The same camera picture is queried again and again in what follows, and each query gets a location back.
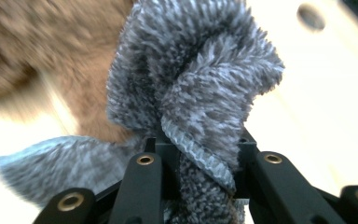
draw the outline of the brown fur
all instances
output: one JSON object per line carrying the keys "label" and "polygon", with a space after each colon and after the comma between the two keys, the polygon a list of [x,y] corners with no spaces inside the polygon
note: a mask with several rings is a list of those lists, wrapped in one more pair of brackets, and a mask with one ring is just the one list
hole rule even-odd
{"label": "brown fur", "polygon": [[31,77],[54,74],[79,124],[77,134],[123,140],[105,115],[105,82],[132,0],[0,0],[0,96]]}

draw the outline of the gray fuzzy towel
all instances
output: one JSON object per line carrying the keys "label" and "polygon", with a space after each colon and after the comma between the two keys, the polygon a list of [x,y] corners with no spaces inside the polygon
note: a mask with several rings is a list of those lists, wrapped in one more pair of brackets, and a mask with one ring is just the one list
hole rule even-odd
{"label": "gray fuzzy towel", "polygon": [[70,187],[95,193],[162,126],[182,152],[181,201],[170,223],[243,222],[232,200],[243,122],[257,94],[282,79],[283,64],[236,0],[143,0],[133,7],[109,71],[107,116],[135,135],[127,143],[64,137],[0,158],[0,174],[46,204]]}

